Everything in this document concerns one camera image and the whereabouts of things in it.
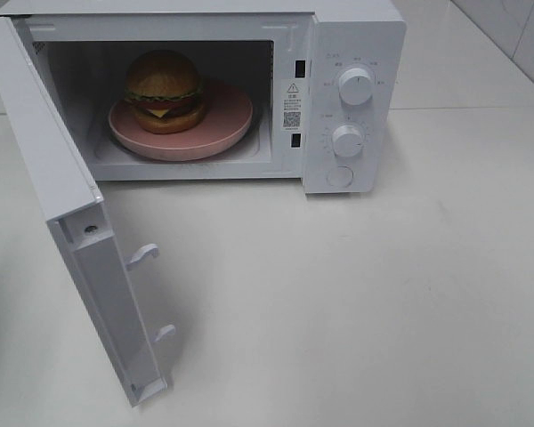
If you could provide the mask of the round white door button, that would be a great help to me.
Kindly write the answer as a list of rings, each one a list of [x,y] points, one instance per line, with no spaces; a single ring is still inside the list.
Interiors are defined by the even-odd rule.
[[[327,174],[327,182],[332,187],[347,188],[353,182],[353,171],[348,166],[337,166]]]

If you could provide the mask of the pink round plate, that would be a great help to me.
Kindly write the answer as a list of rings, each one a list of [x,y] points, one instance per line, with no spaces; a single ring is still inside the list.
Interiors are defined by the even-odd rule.
[[[159,161],[191,161],[211,157],[236,144],[249,129],[253,104],[237,86],[207,79],[203,96],[192,105],[162,111],[116,102],[109,126],[133,153]]]

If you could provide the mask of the toy burger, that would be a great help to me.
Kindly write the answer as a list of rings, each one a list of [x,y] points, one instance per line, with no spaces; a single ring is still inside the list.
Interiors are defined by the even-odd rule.
[[[125,75],[125,102],[149,133],[187,131],[206,114],[205,80],[185,55],[170,50],[142,54]]]

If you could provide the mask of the white microwave door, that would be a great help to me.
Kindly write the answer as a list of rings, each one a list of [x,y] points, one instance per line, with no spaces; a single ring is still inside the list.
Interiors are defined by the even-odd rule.
[[[47,227],[135,407],[167,386],[129,276],[158,247],[123,257],[103,195],[69,130],[46,52],[36,49],[23,19],[0,17],[0,95]]]

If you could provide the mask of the glass microwave turntable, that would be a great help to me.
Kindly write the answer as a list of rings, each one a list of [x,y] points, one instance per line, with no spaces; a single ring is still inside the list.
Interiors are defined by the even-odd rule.
[[[242,141],[261,118],[263,106],[244,90],[215,78],[205,82],[206,114],[195,127],[168,134],[142,129],[124,101],[111,107],[112,136],[133,154],[154,161],[189,162],[213,157]]]

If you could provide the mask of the lower white microwave knob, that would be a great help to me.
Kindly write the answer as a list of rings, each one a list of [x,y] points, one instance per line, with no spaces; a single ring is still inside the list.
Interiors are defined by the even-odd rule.
[[[363,146],[364,137],[353,125],[341,125],[331,134],[333,151],[338,157],[355,157]]]

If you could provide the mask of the white microwave knob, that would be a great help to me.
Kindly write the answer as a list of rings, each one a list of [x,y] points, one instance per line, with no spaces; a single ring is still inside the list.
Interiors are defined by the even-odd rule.
[[[364,137],[353,125],[341,125],[331,134],[333,151],[338,157],[355,157],[363,146]]]
[[[373,73],[362,65],[343,71],[337,79],[341,100],[350,106],[359,106],[373,96],[375,78]]]

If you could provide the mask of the white microwave oven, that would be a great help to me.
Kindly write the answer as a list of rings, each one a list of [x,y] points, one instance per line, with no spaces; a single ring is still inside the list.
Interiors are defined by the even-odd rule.
[[[366,192],[374,184],[406,25],[388,1],[10,1],[45,51],[68,127],[98,181],[298,178],[308,193]],[[144,159],[118,144],[108,113],[128,64],[152,49],[177,50],[200,72],[244,89],[263,106],[236,147],[189,162]],[[373,96],[350,106],[337,79],[362,65]],[[355,157],[338,157],[331,134],[357,127]],[[328,172],[348,166],[347,188]]]

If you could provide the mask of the upper white microwave knob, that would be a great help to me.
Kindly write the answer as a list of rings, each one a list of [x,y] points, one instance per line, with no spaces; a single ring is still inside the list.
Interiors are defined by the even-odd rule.
[[[375,78],[373,73],[362,65],[343,71],[337,79],[341,100],[350,106],[359,106],[373,96]]]

